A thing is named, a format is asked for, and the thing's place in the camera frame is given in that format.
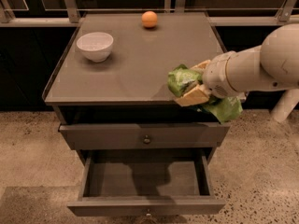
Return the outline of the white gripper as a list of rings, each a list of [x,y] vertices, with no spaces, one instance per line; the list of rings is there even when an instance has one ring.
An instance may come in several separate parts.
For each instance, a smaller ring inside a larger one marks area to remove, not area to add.
[[[196,85],[194,88],[176,98],[175,102],[180,106],[200,105],[209,101],[211,93],[218,98],[238,97],[245,99],[244,92],[236,91],[228,80],[228,62],[235,54],[229,51],[220,54],[210,60],[205,60],[192,67],[192,70],[205,69],[203,74],[203,84]]]

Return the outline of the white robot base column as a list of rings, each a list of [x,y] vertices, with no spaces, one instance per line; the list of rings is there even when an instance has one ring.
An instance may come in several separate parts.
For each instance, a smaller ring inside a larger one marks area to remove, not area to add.
[[[273,120],[283,122],[299,103],[299,89],[285,91],[270,112]]]

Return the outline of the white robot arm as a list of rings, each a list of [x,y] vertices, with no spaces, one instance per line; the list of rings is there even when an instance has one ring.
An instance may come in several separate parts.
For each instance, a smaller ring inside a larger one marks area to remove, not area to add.
[[[181,106],[199,105],[212,96],[236,97],[250,91],[284,91],[299,87],[299,25],[272,32],[260,46],[229,51],[192,68],[203,78],[177,98]]]

